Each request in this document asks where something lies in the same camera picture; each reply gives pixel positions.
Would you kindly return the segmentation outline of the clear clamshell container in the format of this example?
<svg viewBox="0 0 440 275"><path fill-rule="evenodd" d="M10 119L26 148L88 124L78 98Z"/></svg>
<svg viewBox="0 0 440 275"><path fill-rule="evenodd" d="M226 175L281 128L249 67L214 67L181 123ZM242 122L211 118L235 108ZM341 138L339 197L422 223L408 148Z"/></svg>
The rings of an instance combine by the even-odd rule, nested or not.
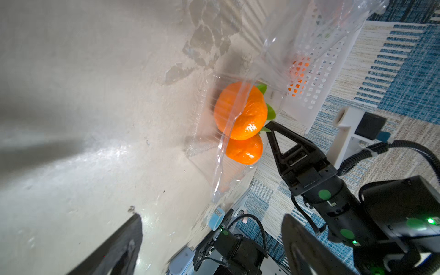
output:
<svg viewBox="0 0 440 275"><path fill-rule="evenodd" d="M201 83L194 128L186 149L188 158L199 168L212 186L211 198L218 202L231 192L252 165L243 165L226 156L230 134L242 114L250 89L265 84L265 101L276 115L283 111L290 81L288 67L281 59L281 24L297 1L191 1L189 12L195 25L184 51L198 61L216 61L230 56L232 37L241 36L245 49L252 54L250 67L241 68L239 56L230 56ZM388 1L359 1L366 19L385 12ZM225 132L214 120L214 107L220 93L230 84L242 82L238 97L227 121Z"/></svg>

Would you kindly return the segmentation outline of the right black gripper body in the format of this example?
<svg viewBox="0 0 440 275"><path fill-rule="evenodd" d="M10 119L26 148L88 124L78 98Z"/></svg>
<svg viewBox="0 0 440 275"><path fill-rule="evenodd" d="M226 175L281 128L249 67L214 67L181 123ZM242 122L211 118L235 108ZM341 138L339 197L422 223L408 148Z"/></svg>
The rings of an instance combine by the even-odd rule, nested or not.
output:
<svg viewBox="0 0 440 275"><path fill-rule="evenodd" d="M291 193L298 196L330 180L337 173L337 169L329 163L296 164L286 172L285 183Z"/></svg>

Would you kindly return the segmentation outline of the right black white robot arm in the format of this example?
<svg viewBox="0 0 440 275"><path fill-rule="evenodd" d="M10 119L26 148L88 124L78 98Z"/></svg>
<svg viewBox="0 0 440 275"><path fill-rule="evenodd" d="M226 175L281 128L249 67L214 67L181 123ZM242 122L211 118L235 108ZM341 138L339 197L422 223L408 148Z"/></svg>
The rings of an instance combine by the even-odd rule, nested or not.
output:
<svg viewBox="0 0 440 275"><path fill-rule="evenodd" d="M335 168L310 140L271 121L267 137L292 199L300 196L325 221L330 241L353 249L363 275L431 275L440 268L440 195L422 176L372 182L357 195L342 176L359 162L393 148L421 154L435 174L439 159L407 140L376 143Z"/></svg>

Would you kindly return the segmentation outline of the white plastic perforated basket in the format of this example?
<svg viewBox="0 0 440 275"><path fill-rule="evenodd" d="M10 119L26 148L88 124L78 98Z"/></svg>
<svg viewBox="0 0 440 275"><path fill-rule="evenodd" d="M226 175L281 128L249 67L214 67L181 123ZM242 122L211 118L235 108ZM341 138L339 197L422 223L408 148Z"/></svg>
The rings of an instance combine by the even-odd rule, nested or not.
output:
<svg viewBox="0 0 440 275"><path fill-rule="evenodd" d="M311 58L305 91L288 95L283 111L309 132L365 22L359 1L297 1L281 24L281 59Z"/></svg>

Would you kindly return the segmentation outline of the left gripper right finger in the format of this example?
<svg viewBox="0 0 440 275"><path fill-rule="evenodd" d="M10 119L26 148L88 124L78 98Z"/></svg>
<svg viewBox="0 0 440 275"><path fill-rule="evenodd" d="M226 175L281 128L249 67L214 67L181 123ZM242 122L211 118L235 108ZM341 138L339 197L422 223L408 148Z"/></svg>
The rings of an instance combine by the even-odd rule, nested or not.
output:
<svg viewBox="0 0 440 275"><path fill-rule="evenodd" d="M284 215L281 233L291 274L311 275L313 272L318 275L354 274L289 214Z"/></svg>

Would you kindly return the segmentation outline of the orange pair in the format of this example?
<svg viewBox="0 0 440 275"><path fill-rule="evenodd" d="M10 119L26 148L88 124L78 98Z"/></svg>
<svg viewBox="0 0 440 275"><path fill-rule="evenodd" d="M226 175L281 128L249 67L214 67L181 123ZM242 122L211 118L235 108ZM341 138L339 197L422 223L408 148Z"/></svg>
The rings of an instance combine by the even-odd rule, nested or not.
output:
<svg viewBox="0 0 440 275"><path fill-rule="evenodd" d="M242 82L228 85L221 93L214 107L214 120L218 129L225 132L229 115L238 97ZM250 89L242 114L232 128L226 156L243 165L254 165L262 157L264 145L260 136L268 120L276 118L275 110L266 103L265 84L257 84Z"/></svg>

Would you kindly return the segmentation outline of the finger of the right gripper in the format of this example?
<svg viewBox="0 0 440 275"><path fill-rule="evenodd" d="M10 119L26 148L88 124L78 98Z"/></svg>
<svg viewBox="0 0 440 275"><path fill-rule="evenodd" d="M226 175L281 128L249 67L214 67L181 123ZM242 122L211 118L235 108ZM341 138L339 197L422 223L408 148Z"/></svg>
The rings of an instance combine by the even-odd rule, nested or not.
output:
<svg viewBox="0 0 440 275"><path fill-rule="evenodd" d="M275 121L270 121L266 125L266 128L270 130L270 132L267 133L270 147L273 152L278 172L284 181L288 169L296 164L305 165L310 163L315 165L324 162L325 155L323 151L310 140ZM294 146L285 152L282 152L277 141L277 134L292 141Z"/></svg>

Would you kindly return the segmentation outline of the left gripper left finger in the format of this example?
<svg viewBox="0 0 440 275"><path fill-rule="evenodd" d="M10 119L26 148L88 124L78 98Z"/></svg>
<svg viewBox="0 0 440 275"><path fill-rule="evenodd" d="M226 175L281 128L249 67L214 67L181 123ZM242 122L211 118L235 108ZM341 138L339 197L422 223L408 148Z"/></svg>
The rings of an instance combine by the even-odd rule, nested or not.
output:
<svg viewBox="0 0 440 275"><path fill-rule="evenodd" d="M69 274L132 275L142 240L142 219L134 214Z"/></svg>

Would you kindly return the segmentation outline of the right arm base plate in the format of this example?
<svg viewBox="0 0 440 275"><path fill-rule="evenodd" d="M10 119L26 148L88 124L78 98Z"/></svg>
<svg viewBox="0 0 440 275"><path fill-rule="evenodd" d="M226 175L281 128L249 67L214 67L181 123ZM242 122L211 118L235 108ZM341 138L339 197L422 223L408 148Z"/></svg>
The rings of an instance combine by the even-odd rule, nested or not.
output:
<svg viewBox="0 0 440 275"><path fill-rule="evenodd" d="M233 219L234 210L226 212L221 226L205 237L195 249L193 259L194 272L214 274L214 271L203 271L205 266L223 268L227 274L246 275L245 246L248 241L245 237L231 231L228 226Z"/></svg>

